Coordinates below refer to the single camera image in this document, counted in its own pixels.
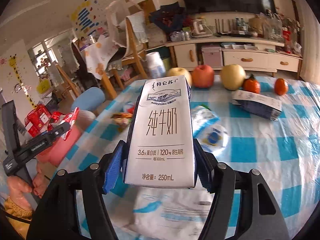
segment milk carton lying on table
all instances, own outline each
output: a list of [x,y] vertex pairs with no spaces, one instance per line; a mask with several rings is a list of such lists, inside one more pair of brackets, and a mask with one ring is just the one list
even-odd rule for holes
[[124,183],[195,186],[190,87],[185,76],[147,80],[138,97],[124,161]]
[[248,111],[251,114],[278,121],[278,116],[282,112],[282,102],[278,99],[264,95],[237,90],[232,92],[233,104]]

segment drawer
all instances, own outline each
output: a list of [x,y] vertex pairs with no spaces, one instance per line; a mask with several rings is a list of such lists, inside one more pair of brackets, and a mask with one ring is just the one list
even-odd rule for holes
[[238,64],[244,68],[268,68],[268,54],[259,52],[224,51],[224,65]]
[[279,54],[268,54],[268,63],[276,69],[298,72],[299,59]]
[[177,66],[193,70],[198,65],[198,58],[195,44],[174,46]]

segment tv stand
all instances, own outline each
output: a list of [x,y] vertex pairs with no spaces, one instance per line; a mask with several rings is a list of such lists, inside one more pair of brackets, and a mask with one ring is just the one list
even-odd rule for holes
[[[221,42],[243,42],[253,43],[255,49],[222,49],[224,65],[238,64],[244,70],[271,72],[272,75],[277,70],[288,70],[297,73],[299,79],[302,58],[296,55],[267,52],[266,49],[276,50],[276,46],[284,47],[284,43],[269,41],[262,38],[241,38],[241,37],[207,37],[192,38],[188,41],[167,42],[169,47],[172,67],[183,67],[193,70],[198,65],[197,48],[198,43],[221,43]],[[222,69],[223,66],[213,67],[214,70]]]

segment white bottle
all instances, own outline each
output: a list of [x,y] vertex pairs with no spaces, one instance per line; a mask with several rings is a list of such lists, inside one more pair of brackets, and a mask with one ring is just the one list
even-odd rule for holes
[[165,68],[159,52],[151,52],[146,55],[150,77],[162,78],[165,76]]

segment plastic table cover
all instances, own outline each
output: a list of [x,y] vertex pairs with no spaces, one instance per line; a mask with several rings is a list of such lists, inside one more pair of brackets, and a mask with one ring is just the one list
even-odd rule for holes
[[[215,76],[210,89],[191,90],[190,108],[204,104],[218,114],[230,141],[226,149],[216,156],[217,160],[238,171],[260,170],[281,208],[292,238],[303,227],[320,199],[320,86],[288,80],[288,93],[278,96],[273,92],[275,78],[257,77],[257,80],[261,84],[261,94],[278,98],[283,103],[283,112],[277,122],[231,104],[231,91],[223,87],[219,76]],[[126,87],[87,128],[58,169],[68,172],[83,170],[98,162],[105,153],[112,152],[120,139],[126,141],[127,130],[119,133],[111,115],[122,111],[125,103],[136,101],[143,84],[141,80]],[[129,230],[126,221],[120,226],[121,222],[112,219],[112,214],[117,213],[119,218],[125,213],[121,206],[134,206],[136,188],[118,178],[115,188],[103,196],[121,240],[149,239]],[[236,191],[227,236],[232,236],[235,231],[239,201],[240,194]],[[132,209],[126,208],[126,212],[123,217],[128,217]],[[78,207],[78,213],[82,234],[89,236],[83,206]]]

